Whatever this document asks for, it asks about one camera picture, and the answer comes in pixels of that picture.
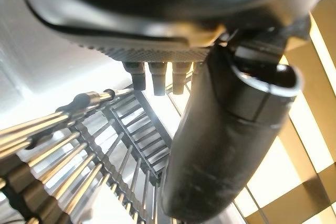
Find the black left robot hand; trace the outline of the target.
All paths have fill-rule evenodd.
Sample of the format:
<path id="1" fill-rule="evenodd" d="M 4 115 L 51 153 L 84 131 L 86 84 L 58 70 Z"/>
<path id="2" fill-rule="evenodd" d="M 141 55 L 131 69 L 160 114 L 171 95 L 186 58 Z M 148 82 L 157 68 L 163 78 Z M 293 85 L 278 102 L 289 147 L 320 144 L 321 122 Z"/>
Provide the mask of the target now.
<path id="1" fill-rule="evenodd" d="M 245 187 L 301 91 L 299 69 L 280 63 L 307 40 L 319 0 L 25 0 L 45 26 L 123 63 L 136 90 L 145 69 L 163 93 L 195 80 L 163 177 L 166 215 L 211 219 Z"/>

